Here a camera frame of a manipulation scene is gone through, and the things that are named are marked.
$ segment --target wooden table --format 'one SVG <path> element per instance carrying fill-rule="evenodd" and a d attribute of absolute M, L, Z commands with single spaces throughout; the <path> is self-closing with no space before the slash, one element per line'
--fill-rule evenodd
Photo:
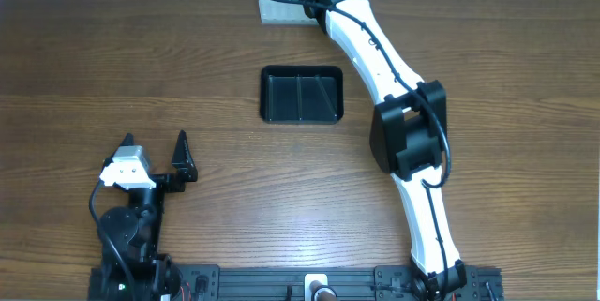
<path fill-rule="evenodd" d="M 600 0 L 371 0 L 400 55 L 448 93 L 443 196 L 466 263 L 508 299 L 593 299 Z M 334 126 L 266 125 L 269 64 L 345 73 Z M 157 172 L 179 129 L 200 180 L 169 196 L 161 250 L 223 267 L 407 264 L 398 191 L 368 146 L 372 103 L 317 27 L 257 0 L 0 0 L 0 297 L 86 297 L 87 209 L 127 132 Z M 125 204 L 103 190 L 99 212 Z"/>

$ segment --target black cable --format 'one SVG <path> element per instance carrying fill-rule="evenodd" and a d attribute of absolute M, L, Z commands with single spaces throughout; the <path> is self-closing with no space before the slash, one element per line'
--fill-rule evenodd
<path fill-rule="evenodd" d="M 102 180 L 98 180 L 96 187 L 94 188 L 94 190 L 92 191 L 92 194 L 90 195 L 90 213 L 92 214 L 92 218 L 94 219 L 94 222 L 97 225 L 97 230 L 100 233 L 100 240 L 102 241 L 102 243 L 107 244 L 111 248 L 112 253 L 114 254 L 114 257 L 116 258 L 116 261 L 119 262 L 119 264 L 121 265 L 121 269 L 123 269 L 123 272 L 125 272 L 125 276 L 127 277 L 127 283 L 129 283 L 129 287 L 130 287 L 129 292 L 131 294 L 131 299 L 133 301 L 136 301 L 135 280 L 133 279 L 133 275 L 131 275 L 131 271 L 129 270 L 128 265 L 125 263 L 125 261 L 121 257 L 121 254 L 119 254 L 119 250 L 116 248 L 116 246 L 114 245 L 111 238 L 104 231 L 104 227 L 102 227 L 102 224 L 100 223 L 100 220 L 98 218 L 98 214 L 96 213 L 96 208 L 94 207 L 94 202 L 96 201 L 96 196 L 98 195 L 98 192 L 100 191 L 102 186 L 104 186 L 104 183 L 102 182 Z"/>
<path fill-rule="evenodd" d="M 431 106 L 429 106 L 427 101 L 423 97 L 421 97 L 419 94 L 417 94 L 416 91 L 414 91 L 408 84 L 406 84 L 406 82 L 404 82 L 402 80 L 399 72 L 396 70 L 396 67 L 392 63 L 392 60 L 390 59 L 389 55 L 385 51 L 385 48 L 382 46 L 381 42 L 377 39 L 375 34 L 370 30 L 370 28 L 368 28 L 366 23 L 358 20 L 356 17 L 354 17 L 353 15 L 351 15 L 345 11 L 336 8 L 335 6 L 327 6 L 327 5 L 320 4 L 320 3 L 302 1 L 302 0 L 271 0 L 271 1 L 292 4 L 292 5 L 301 5 L 301 6 L 305 6 L 305 7 L 319 8 L 319 9 L 323 9 L 325 11 L 328 10 L 328 11 L 336 12 L 336 13 L 341 14 L 341 15 L 345 16 L 346 18 L 352 20 L 353 22 L 357 23 L 361 27 L 361 29 L 365 30 L 371 36 L 371 40 L 373 41 L 375 47 L 382 53 L 383 58 L 385 59 L 385 62 L 387 63 L 387 65 L 390 67 L 392 74 L 394 75 L 394 78 L 396 79 L 396 81 L 398 83 L 400 83 L 406 89 L 406 91 L 409 94 L 411 94 L 411 96 L 413 98 L 416 99 L 418 105 L 423 110 L 425 110 L 425 112 L 427 113 L 427 117 L 429 118 L 430 123 L 432 123 L 435 126 L 438 137 L 442 140 L 443 151 L 446 154 L 445 169 L 444 169 L 444 172 L 442 175 L 442 179 L 440 180 L 440 182 L 438 184 L 432 185 L 425 179 L 421 180 L 421 184 L 423 185 L 423 187 L 425 187 L 425 190 L 427 193 L 427 198 L 429 200 L 429 208 L 431 209 L 431 216 L 433 218 L 433 226 L 435 227 L 437 240 L 440 243 L 440 252 L 442 253 L 444 283 L 443 283 L 443 287 L 442 287 L 442 291 L 441 291 L 441 300 L 443 301 L 443 299 L 445 298 L 445 290 L 448 285 L 448 262 L 446 259 L 445 249 L 443 247 L 443 240 L 442 240 L 442 236 L 440 234 L 440 227 L 438 225 L 438 219 L 436 217 L 435 209 L 433 206 L 433 200 L 431 198 L 431 192 L 429 191 L 431 188 L 442 188 L 442 186 L 448 180 L 448 177 L 450 176 L 450 173 L 452 171 L 452 157 L 451 157 L 451 153 L 450 153 L 450 144 L 448 142 L 448 138 L 447 138 L 445 132 L 443 131 L 443 127 L 442 127 L 442 123 L 440 122 L 440 119 L 435 114 L 435 112 L 433 111 Z"/>

